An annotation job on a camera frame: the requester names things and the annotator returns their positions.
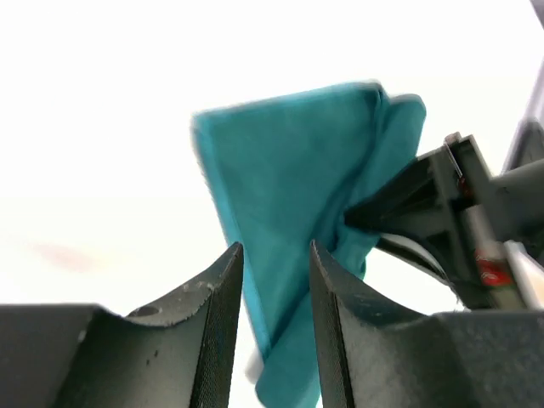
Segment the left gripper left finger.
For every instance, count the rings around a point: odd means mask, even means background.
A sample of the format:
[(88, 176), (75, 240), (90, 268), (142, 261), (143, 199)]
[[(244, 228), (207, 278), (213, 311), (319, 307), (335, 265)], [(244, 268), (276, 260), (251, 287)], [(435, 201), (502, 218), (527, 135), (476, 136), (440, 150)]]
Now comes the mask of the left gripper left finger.
[(4, 407), (225, 407), (243, 247), (127, 316), (92, 304), (1, 308)]

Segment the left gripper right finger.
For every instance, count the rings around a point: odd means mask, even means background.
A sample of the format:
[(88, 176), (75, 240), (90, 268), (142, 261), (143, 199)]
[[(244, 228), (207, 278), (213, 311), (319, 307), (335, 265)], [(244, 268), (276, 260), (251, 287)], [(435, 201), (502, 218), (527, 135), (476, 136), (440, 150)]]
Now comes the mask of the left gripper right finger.
[(326, 407), (540, 407), (543, 314), (419, 314), (312, 243), (310, 291)]

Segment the teal cloth napkin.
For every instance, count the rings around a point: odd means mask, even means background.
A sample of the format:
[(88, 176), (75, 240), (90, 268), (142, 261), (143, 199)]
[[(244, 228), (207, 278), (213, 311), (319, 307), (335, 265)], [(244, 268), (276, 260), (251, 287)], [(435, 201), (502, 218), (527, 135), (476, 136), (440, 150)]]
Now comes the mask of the teal cloth napkin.
[(351, 82), (197, 114), (195, 148), (227, 242), (244, 247), (243, 294), (263, 358), (267, 407), (314, 407), (320, 395), (309, 293), (318, 241), (361, 277), (374, 235), (344, 211), (416, 155), (426, 117), (415, 94)]

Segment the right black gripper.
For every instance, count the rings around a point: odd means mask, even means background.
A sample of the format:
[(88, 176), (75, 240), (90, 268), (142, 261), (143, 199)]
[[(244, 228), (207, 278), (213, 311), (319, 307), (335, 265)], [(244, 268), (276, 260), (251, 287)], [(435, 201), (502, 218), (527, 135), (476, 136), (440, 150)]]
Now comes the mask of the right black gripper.
[(495, 197), (490, 172), (472, 136), (447, 135), (443, 146), (418, 157), (375, 195), (349, 208), (345, 224), (381, 233), (379, 250), (431, 275), (459, 298), (470, 298), (471, 271), (451, 239), (462, 232), (456, 211), (461, 192), (474, 200), (464, 218), (479, 277), (493, 304), (499, 309), (540, 309), (536, 289), (515, 255), (517, 245), (504, 241), (513, 226)]

